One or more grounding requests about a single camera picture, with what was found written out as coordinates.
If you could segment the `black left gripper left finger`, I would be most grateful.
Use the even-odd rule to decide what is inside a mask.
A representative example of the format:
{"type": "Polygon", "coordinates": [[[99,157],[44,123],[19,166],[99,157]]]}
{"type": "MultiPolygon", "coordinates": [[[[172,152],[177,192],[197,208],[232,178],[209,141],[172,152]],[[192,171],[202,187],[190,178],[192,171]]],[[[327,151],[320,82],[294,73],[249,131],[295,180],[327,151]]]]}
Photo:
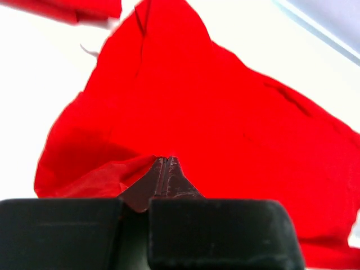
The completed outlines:
{"type": "Polygon", "coordinates": [[[1,201],[1,268],[148,269],[147,210],[166,163],[116,198],[1,201]]]}

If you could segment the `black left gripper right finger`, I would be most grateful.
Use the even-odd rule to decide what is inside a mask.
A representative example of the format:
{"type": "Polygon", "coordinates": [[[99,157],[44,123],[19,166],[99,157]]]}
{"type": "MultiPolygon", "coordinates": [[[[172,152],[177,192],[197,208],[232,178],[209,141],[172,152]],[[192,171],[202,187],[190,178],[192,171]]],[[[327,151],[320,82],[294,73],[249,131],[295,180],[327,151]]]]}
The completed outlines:
{"type": "Polygon", "coordinates": [[[272,200],[205,199],[177,158],[148,209],[151,269],[304,269],[293,223],[272,200]]]}

